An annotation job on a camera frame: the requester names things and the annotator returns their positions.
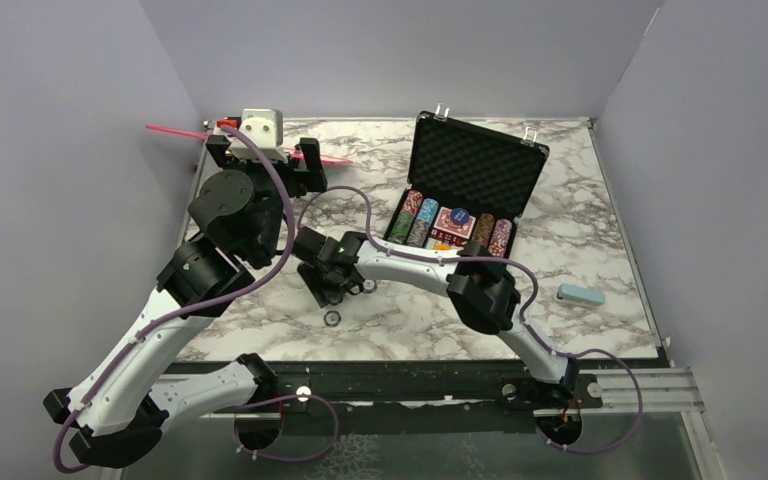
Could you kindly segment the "white one poker chip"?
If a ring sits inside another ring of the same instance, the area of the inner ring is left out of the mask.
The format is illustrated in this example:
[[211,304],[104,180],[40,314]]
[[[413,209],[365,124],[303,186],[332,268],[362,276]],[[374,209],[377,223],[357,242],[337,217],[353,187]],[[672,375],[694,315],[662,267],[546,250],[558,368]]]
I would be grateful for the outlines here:
[[374,280],[364,280],[362,282],[362,288],[365,294],[371,294],[377,290],[378,284]]

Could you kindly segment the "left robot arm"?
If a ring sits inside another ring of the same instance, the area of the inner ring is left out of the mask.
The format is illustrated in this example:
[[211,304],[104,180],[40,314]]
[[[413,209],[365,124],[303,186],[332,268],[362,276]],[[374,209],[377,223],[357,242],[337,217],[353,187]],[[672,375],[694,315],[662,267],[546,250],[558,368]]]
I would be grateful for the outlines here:
[[270,154],[265,140],[225,126],[206,147],[218,172],[188,207],[198,233],[175,250],[142,312],[99,366],[44,399],[60,427],[53,463],[62,473],[129,466],[182,422],[280,400],[274,371],[256,354],[165,388],[157,384],[198,333],[285,267],[298,230],[293,200],[327,187],[313,138],[301,138],[294,153]]

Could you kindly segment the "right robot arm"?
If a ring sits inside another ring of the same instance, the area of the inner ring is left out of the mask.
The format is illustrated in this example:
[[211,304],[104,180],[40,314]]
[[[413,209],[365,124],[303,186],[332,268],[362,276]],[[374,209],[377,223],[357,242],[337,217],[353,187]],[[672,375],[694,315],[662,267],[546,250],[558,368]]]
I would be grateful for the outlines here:
[[510,259],[493,256],[475,243],[461,250],[427,250],[361,232],[336,240],[308,227],[296,234],[292,254],[320,306],[380,281],[446,297],[465,326],[498,337],[518,356],[545,404],[560,407],[576,395],[579,368],[528,317],[536,297],[523,297],[517,290],[508,270],[514,264]]

